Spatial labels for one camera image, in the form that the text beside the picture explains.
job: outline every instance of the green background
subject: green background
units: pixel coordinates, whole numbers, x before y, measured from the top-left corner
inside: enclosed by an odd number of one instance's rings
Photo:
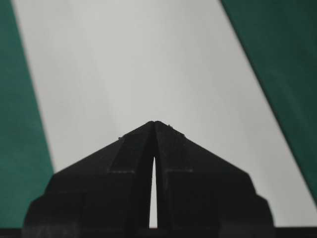
[[[9,0],[0,0],[0,228],[19,228],[53,173]]]
[[[222,4],[316,202],[317,1]]]

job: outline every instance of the black plastic piece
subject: black plastic piece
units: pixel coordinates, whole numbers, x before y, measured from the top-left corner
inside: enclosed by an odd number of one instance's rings
[[[149,229],[154,157],[158,228]],[[53,175],[22,238],[54,237],[273,238],[275,228],[246,172],[150,121]]]

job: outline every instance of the white surface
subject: white surface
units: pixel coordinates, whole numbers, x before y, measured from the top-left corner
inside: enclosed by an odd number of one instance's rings
[[[56,171],[149,120],[247,171],[277,226],[317,212],[217,0],[14,0]]]

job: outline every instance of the narrow slit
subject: narrow slit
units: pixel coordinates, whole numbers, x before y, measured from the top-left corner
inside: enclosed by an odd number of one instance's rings
[[[155,158],[152,170],[151,202],[150,202],[150,228],[158,227],[158,207],[157,207],[157,177],[155,169]]]

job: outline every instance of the green surface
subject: green surface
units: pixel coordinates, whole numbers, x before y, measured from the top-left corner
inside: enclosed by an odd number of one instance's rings
[[[222,4],[317,202],[317,1]]]
[[[53,170],[8,0],[0,0],[0,82],[0,228],[18,228]]]

